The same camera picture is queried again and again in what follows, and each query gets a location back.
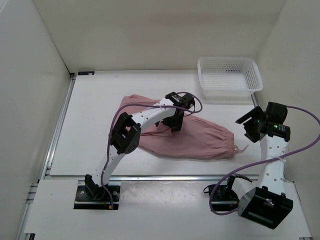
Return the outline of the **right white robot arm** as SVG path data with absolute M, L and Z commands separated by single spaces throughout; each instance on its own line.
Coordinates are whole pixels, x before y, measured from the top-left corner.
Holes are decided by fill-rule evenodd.
M 291 137 L 290 127 L 284 125 L 288 109 L 269 102 L 265 110 L 259 106 L 239 118 L 245 136 L 259 142 L 261 160 L 271 160 L 259 174 L 257 181 L 234 173 L 228 178 L 224 193 L 230 200 L 238 199 L 237 214 L 274 230 L 292 211 L 293 200 L 286 197 L 284 188 L 283 155 Z

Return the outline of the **pink trousers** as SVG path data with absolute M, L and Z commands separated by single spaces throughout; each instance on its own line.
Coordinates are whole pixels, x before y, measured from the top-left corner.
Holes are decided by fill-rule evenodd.
M 195 115 L 183 118 L 180 131 L 152 124 L 143 131 L 139 147 L 154 155 L 175 159 L 232 159 L 245 149 L 235 144 L 234 133 Z

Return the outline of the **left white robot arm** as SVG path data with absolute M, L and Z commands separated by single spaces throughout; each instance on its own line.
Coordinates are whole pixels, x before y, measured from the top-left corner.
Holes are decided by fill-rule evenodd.
M 151 126 L 163 124 L 172 132 L 179 132 L 185 112 L 192 113 L 195 96 L 171 92 L 154 105 L 128 103 L 115 113 L 107 140 L 106 153 L 94 173 L 84 179 L 87 194 L 95 201 L 112 194 L 107 189 L 110 177 L 120 160 L 139 146 L 141 134 Z

